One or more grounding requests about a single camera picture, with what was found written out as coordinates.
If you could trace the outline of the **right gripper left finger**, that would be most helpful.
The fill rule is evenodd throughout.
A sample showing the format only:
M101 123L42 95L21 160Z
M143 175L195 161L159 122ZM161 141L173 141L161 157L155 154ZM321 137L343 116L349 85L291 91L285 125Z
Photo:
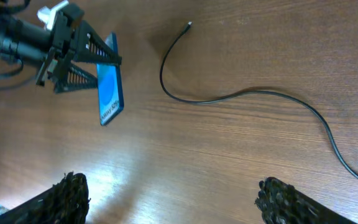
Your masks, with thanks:
M48 190L0 215L0 224L85 224L90 209L86 176L69 172Z

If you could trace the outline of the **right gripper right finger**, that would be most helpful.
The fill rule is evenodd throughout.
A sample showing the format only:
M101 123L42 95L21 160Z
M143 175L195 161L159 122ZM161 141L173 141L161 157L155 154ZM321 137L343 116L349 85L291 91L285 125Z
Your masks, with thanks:
M259 182L255 200L268 224L355 224L275 177Z

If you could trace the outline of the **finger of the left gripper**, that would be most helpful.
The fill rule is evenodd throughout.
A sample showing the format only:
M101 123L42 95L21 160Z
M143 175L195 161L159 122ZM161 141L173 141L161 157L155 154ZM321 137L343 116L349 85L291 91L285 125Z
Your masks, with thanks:
M66 93L98 87L98 79L94 75L72 63L54 70L53 83L54 93Z
M96 31L86 22L81 21L75 31L75 62L103 65L120 65L121 56L100 38Z

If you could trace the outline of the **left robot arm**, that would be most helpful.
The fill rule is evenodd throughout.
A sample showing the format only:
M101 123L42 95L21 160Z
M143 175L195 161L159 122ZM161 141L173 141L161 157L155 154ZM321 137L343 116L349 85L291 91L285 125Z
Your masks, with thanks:
M44 27L15 18L28 5L0 1L0 57L20 65L0 73L0 80L18 75L28 63L38 70L33 77L36 85L51 80L54 92L64 93L98 86L98 79L76 66L78 62L121 65L121 56L83 20L85 13L77 4L62 1L51 9L41 8L37 15Z

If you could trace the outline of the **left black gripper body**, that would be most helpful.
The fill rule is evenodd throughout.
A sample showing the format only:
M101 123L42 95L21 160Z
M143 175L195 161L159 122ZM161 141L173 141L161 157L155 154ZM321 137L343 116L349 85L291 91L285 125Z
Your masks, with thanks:
M35 78L36 85L45 85L47 78L53 81L54 70L71 63L75 56L75 31L84 14L78 5L70 2L57 12L53 29L47 30L50 32L48 52Z

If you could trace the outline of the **blue screen Galaxy smartphone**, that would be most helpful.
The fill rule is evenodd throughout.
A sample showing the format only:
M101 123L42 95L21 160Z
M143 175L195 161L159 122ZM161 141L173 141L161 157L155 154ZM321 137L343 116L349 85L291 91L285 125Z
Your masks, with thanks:
M97 64L100 125L107 126L123 109L121 68L119 65Z

